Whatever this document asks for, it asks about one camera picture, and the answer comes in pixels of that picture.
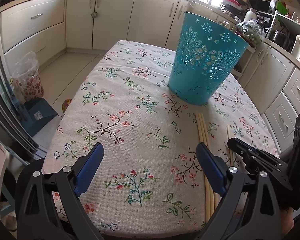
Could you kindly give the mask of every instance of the plastic bag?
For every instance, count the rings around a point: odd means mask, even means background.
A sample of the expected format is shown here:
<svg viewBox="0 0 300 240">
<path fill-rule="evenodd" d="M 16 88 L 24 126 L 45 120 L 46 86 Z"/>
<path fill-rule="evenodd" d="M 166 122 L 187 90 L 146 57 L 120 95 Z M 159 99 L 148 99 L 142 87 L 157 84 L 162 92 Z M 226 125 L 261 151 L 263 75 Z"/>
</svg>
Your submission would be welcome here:
<svg viewBox="0 0 300 240">
<path fill-rule="evenodd" d="M 16 63 L 16 70 L 12 77 L 15 86 L 21 89 L 26 101 L 43 97 L 44 90 L 39 76 L 39 63 L 34 52 L 29 52 Z"/>
<path fill-rule="evenodd" d="M 265 30 L 258 24 L 257 20 L 238 23 L 236 27 L 237 31 L 254 46 L 262 43 L 266 36 Z"/>
</svg>

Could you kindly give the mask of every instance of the metal screw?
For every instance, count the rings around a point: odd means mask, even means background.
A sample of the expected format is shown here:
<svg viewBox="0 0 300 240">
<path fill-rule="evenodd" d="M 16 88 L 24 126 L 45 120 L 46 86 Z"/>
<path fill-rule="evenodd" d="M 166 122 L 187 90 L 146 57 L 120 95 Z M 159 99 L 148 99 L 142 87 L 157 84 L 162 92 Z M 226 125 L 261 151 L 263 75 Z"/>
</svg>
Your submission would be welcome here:
<svg viewBox="0 0 300 240">
<path fill-rule="evenodd" d="M 265 178 L 268 176 L 268 174 L 265 171 L 261 171 L 260 176 Z"/>
<path fill-rule="evenodd" d="M 40 175 L 40 171 L 35 171 L 33 174 L 32 174 L 34 177 L 38 177 Z"/>
<path fill-rule="evenodd" d="M 71 171 L 71 166 L 63 167 L 62 171 L 66 172 L 66 173 L 69 172 L 69 171 Z"/>
<path fill-rule="evenodd" d="M 230 168 L 229 168 L 229 171 L 230 171 L 231 173 L 237 173 L 237 172 L 238 172 L 238 169 L 237 169 L 236 167 L 230 167 Z"/>
</svg>

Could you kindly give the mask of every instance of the clear plastic bag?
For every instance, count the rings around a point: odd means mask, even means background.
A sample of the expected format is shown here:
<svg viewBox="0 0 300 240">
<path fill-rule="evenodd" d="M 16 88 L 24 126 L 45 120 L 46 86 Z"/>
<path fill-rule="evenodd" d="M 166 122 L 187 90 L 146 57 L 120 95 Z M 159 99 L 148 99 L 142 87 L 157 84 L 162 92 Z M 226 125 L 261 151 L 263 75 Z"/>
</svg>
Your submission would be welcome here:
<svg viewBox="0 0 300 240">
<path fill-rule="evenodd" d="M 264 41 L 266 36 L 264 28 L 262 28 L 257 20 L 250 20 L 248 22 L 238 23 L 236 25 L 237 31 L 242 34 L 254 46 L 259 45 Z"/>
<path fill-rule="evenodd" d="M 26 101 L 43 97 L 44 90 L 39 76 L 39 63 L 34 52 L 29 52 L 16 63 L 16 70 L 12 77 L 15 86 L 21 89 Z"/>
</svg>

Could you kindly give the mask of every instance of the floral tablecloth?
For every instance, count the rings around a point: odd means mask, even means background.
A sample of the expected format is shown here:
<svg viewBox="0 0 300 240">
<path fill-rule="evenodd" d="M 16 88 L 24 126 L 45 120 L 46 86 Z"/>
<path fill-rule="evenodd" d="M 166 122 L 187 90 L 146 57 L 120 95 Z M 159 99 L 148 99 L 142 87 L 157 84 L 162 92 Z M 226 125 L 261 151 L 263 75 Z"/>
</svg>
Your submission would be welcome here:
<svg viewBox="0 0 300 240">
<path fill-rule="evenodd" d="M 204 114 L 212 153 L 227 164 L 227 124 L 236 137 L 277 154 L 231 74 L 203 106 L 172 94 L 167 84 L 174 57 L 152 45 L 117 42 L 82 84 L 53 137 L 43 173 L 73 165 L 96 142 L 103 144 L 104 159 L 80 201 L 104 234 L 166 237 L 202 229 L 205 187 L 195 153 L 196 112 Z M 238 156 L 235 165 L 243 168 Z M 54 199 L 66 219 L 58 193 Z"/>
</svg>

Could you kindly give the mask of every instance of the person's hand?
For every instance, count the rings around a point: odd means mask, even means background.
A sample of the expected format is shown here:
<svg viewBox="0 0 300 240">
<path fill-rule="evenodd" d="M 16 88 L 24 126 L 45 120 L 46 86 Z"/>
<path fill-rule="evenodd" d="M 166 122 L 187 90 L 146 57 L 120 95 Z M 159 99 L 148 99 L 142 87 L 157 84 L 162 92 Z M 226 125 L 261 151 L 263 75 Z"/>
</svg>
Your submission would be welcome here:
<svg viewBox="0 0 300 240">
<path fill-rule="evenodd" d="M 289 209 L 280 210 L 281 216 L 281 233 L 282 236 L 285 236 L 291 228 L 294 227 L 293 221 L 293 208 L 289 207 Z"/>
</svg>

